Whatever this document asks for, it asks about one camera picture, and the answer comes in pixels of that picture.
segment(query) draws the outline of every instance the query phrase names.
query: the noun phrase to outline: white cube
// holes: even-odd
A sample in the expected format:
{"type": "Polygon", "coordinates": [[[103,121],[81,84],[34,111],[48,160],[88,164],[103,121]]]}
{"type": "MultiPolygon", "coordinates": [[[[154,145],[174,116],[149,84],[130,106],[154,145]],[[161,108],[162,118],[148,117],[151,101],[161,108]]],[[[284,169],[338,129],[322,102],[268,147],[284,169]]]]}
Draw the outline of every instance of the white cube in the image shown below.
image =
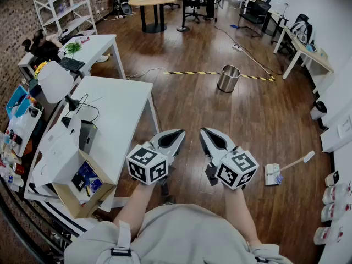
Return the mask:
{"type": "Polygon", "coordinates": [[[135,146],[126,159],[129,174],[147,185],[168,174],[167,156],[141,145],[135,146]]]}
{"type": "Polygon", "coordinates": [[[215,177],[227,187],[234,190],[247,184],[258,168],[259,164],[249,151],[234,155],[229,153],[220,160],[215,177]]]}

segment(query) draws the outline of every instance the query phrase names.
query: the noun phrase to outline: cardboard box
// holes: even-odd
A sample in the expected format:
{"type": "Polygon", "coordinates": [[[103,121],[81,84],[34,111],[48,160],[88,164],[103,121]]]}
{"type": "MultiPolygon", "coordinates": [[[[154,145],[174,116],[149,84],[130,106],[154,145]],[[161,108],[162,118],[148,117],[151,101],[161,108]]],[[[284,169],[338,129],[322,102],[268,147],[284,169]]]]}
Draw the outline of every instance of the cardboard box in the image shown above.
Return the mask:
{"type": "MultiPolygon", "coordinates": [[[[72,175],[67,177],[65,180],[61,180],[60,183],[53,182],[52,185],[57,195],[60,197],[62,203],[67,207],[74,218],[87,218],[90,217],[98,208],[99,201],[104,200],[105,197],[110,194],[111,190],[115,189],[116,186],[88,154],[86,154],[84,151],[78,150],[77,155],[80,164],[78,168],[76,168],[77,171],[84,162],[87,162],[102,182],[100,188],[91,195],[90,199],[88,199],[84,205],[81,205],[80,200],[82,199],[79,198],[80,194],[78,189],[72,182],[72,175]]],[[[85,197],[85,190],[83,189],[82,191],[84,193],[81,196],[85,197]]]]}

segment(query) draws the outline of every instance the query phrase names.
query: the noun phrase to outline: yellow and black striped tape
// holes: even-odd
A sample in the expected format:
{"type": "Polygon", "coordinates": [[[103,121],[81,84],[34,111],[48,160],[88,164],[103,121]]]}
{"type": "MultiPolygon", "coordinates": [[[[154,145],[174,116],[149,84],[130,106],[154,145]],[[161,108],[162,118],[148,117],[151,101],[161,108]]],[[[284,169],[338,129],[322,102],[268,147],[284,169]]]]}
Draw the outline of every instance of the yellow and black striped tape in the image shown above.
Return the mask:
{"type": "MultiPolygon", "coordinates": [[[[221,73],[216,73],[214,71],[164,71],[164,74],[221,74],[221,73]]],[[[245,78],[264,80],[264,81],[275,81],[275,78],[272,75],[270,75],[271,78],[255,77],[255,76],[249,76],[245,74],[241,74],[240,76],[245,78]]]]}

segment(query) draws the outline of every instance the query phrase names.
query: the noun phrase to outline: keyboard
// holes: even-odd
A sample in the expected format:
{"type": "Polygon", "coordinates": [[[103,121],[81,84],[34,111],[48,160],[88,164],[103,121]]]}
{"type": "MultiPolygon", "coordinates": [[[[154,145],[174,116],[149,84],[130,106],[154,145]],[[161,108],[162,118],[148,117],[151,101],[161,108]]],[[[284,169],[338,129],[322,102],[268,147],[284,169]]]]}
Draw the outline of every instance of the keyboard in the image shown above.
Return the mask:
{"type": "Polygon", "coordinates": [[[85,65],[84,62],[80,62],[79,60],[70,59],[67,57],[63,57],[58,64],[61,65],[64,69],[68,69],[74,73],[78,73],[79,70],[85,65]]]}

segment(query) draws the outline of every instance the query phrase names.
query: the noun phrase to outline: blue bin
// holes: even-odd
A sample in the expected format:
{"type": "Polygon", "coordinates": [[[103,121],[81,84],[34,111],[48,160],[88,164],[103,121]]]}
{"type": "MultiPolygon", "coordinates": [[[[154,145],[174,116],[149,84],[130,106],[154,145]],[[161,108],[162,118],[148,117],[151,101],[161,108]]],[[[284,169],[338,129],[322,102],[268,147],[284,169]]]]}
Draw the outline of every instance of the blue bin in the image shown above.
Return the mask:
{"type": "MultiPolygon", "coordinates": [[[[13,108],[10,108],[10,107],[14,106],[14,105],[18,102],[19,98],[21,98],[21,96],[23,96],[23,95],[26,95],[26,96],[27,96],[28,93],[27,93],[27,91],[22,87],[22,85],[18,85],[18,87],[17,87],[15,93],[13,93],[13,95],[12,95],[10,101],[9,101],[9,102],[7,103],[7,105],[6,105],[6,112],[7,112],[7,115],[8,115],[8,117],[9,117],[9,119],[11,119],[11,117],[12,117],[11,110],[13,109],[13,108]]],[[[30,105],[29,100],[28,100],[27,98],[24,98],[23,101],[22,101],[22,103],[19,105],[19,107],[18,107],[18,109],[17,109],[17,111],[16,111],[15,116],[16,116],[16,117],[22,116],[22,115],[26,112],[26,110],[27,110],[27,108],[29,107],[29,105],[30,105]]]]}

